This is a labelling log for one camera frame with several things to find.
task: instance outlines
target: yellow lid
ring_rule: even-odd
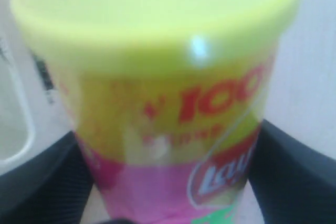
[[[85,71],[161,75],[274,42],[298,0],[12,0],[38,55]]]

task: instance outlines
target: cup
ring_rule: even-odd
[[[12,0],[112,218],[233,223],[298,0]]]

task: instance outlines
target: yellow cup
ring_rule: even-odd
[[[111,217],[197,224],[231,223],[297,3],[12,0],[12,11]]]

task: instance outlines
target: yellow label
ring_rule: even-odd
[[[110,79],[49,62],[78,136],[105,158],[136,165],[196,161],[239,143],[263,118],[274,50],[165,79]]]

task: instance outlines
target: lay's logo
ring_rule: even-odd
[[[194,206],[207,204],[214,197],[225,193],[247,173],[260,127],[239,144],[211,156],[193,170],[188,195]]]

